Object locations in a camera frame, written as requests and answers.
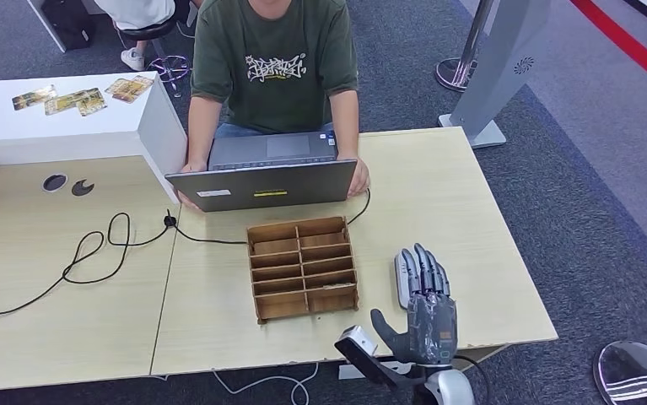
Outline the person's right hand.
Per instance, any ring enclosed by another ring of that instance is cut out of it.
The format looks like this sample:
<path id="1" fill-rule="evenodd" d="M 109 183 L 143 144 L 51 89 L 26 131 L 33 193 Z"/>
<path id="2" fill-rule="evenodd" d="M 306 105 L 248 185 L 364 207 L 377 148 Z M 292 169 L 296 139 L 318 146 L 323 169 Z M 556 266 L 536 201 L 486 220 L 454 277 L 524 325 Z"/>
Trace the person's right hand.
<path id="1" fill-rule="evenodd" d="M 181 173 L 205 171 L 207 169 L 207 164 L 208 163 L 206 160 L 201 159 L 189 161 L 181 168 Z M 177 194 L 183 205 L 194 210 L 199 210 L 199 207 L 194 204 L 182 191 L 177 191 Z"/>

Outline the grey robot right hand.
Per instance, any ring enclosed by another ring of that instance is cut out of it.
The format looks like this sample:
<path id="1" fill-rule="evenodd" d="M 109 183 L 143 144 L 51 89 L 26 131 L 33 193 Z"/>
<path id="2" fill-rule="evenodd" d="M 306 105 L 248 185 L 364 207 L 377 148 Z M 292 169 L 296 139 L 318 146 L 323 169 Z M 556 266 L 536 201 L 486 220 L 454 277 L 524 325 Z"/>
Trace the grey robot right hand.
<path id="1" fill-rule="evenodd" d="M 401 363 L 447 366 L 458 348 L 456 302 L 450 282 L 434 254 L 416 243 L 403 248 L 396 262 L 406 270 L 407 330 L 397 332 L 378 309 L 370 311 L 376 333 Z"/>

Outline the person's left hand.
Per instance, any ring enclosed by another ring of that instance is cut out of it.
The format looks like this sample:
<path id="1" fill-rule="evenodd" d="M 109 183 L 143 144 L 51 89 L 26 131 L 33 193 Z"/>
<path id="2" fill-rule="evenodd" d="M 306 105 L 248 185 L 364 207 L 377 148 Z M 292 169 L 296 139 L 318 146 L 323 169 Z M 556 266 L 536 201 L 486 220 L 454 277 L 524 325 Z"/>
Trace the person's left hand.
<path id="1" fill-rule="evenodd" d="M 353 177 L 348 188 L 347 197 L 355 197 L 365 192 L 370 186 L 369 168 L 358 156 L 340 155 L 338 160 L 350 160 L 356 163 Z"/>

